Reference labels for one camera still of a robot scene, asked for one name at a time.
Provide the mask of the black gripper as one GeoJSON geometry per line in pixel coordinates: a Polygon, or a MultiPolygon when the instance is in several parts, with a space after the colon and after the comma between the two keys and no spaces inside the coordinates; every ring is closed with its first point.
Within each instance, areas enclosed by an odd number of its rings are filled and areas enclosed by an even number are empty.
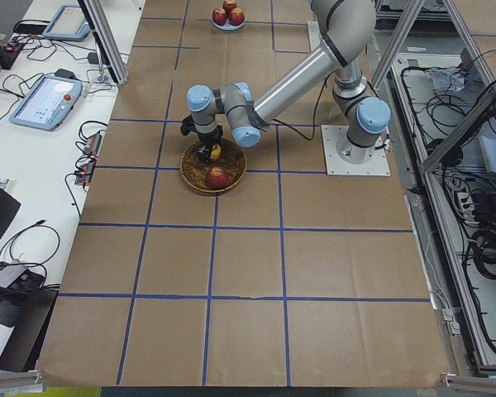
{"type": "Polygon", "coordinates": [[[216,126],[213,131],[208,133],[197,132],[197,135],[203,146],[196,150],[196,156],[200,162],[209,163],[210,149],[212,149],[215,144],[220,144],[222,141],[222,126],[216,126]]]}

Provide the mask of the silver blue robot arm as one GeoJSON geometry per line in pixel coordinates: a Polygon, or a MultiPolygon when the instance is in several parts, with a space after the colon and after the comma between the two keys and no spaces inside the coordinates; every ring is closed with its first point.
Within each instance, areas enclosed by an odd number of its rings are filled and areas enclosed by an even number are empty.
{"type": "Polygon", "coordinates": [[[358,60],[374,31],[374,4],[337,0],[312,1],[310,6],[318,21],[319,45],[260,98],[253,99],[243,82],[215,89],[194,85],[188,90],[190,114],[180,131],[197,134],[203,145],[200,160],[208,162],[212,147],[222,138],[218,114],[226,116],[237,145],[252,147],[276,116],[330,74],[335,76],[333,98],[349,120],[345,136],[336,145],[338,155],[356,165],[371,159],[391,117],[388,104],[368,90],[358,60]]]}

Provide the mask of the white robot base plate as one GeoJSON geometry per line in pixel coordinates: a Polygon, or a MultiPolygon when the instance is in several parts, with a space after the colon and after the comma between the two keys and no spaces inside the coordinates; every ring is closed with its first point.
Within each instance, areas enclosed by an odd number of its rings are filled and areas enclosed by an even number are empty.
{"type": "Polygon", "coordinates": [[[369,148],[354,146],[348,139],[348,126],[322,125],[322,145],[327,175],[389,177],[389,163],[380,137],[369,148]]]}

